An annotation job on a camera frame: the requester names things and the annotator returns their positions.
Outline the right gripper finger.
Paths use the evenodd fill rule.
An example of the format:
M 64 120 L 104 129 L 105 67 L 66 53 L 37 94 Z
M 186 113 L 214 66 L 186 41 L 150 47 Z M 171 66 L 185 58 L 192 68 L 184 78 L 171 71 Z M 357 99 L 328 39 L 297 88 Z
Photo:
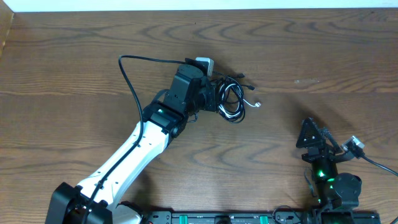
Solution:
M 324 137 L 326 137 L 331 142 L 331 144 L 333 146 L 334 153 L 341 153 L 342 152 L 342 149 L 341 149 L 340 145 L 335 141 L 335 139 L 331 135 L 331 132 L 329 131 L 328 128 L 326 128 L 326 127 L 322 128 L 321 129 L 321 133 L 324 135 Z
M 302 122 L 302 128 L 296 142 L 296 148 L 323 147 L 325 138 L 312 118 L 307 118 Z

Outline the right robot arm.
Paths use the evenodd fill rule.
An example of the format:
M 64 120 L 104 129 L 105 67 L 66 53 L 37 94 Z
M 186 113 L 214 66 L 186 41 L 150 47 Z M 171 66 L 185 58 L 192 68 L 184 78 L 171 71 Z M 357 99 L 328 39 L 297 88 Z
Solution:
M 354 223 L 352 209 L 359 205 L 362 180 L 350 173 L 339 173 L 337 164 L 360 158 L 364 144 L 352 136 L 338 145 L 327 128 L 319 128 L 312 118 L 302 122 L 296 142 L 305 148 L 302 160 L 311 164 L 318 205 L 303 213 L 302 223 Z

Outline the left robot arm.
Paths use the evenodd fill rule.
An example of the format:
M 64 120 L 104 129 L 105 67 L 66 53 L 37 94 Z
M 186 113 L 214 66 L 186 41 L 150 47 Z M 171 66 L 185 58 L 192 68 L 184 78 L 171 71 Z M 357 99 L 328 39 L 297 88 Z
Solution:
M 52 194 L 46 223 L 140 223 L 141 215 L 120 200 L 146 165 L 162 153 L 200 110 L 214 111 L 213 61 L 196 58 L 180 65 L 170 89 L 144 109 L 127 141 L 77 186 L 63 182 Z

